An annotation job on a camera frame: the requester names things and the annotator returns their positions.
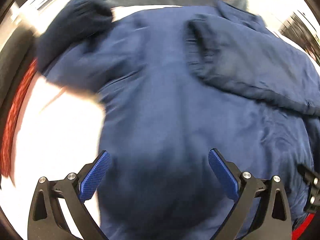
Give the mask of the navy blue padded jacket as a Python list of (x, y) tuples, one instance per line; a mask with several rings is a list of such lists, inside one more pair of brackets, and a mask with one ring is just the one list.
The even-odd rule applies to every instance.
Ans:
[(306, 218), (297, 166), (319, 170), (319, 74), (259, 16), (217, 2), (115, 22), (105, 2), (71, 0), (39, 38), (37, 67), (105, 109), (109, 239), (209, 239), (232, 207), (212, 148), (255, 177), (280, 176), (292, 225)]

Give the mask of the pink polka dot bedsheet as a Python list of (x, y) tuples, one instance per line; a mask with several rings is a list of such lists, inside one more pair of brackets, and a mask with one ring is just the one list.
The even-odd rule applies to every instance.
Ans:
[(33, 76), (17, 116), (11, 171), (1, 190), (1, 207), (23, 239), (38, 179), (62, 179), (94, 160), (104, 117), (96, 95), (56, 86), (39, 73)]

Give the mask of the red patterned cloth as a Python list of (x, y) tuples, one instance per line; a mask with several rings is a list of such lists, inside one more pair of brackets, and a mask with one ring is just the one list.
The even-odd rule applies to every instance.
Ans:
[(36, 74), (37, 59), (33, 59), (27, 71), (22, 76), (18, 87), (15, 89), (14, 97), (11, 102), (7, 118), (5, 120), (2, 142), (1, 142), (1, 175), (4, 177), (10, 176), (11, 172), (11, 153), (12, 144), (17, 125), (17, 119), (22, 107), (23, 100), (31, 84), (31, 81)]

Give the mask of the black quilted jacket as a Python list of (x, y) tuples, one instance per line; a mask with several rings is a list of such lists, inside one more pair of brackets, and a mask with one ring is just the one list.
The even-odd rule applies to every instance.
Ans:
[(34, 33), (19, 27), (1, 50), (1, 121), (7, 118), (17, 87), (27, 71), (33, 43)]

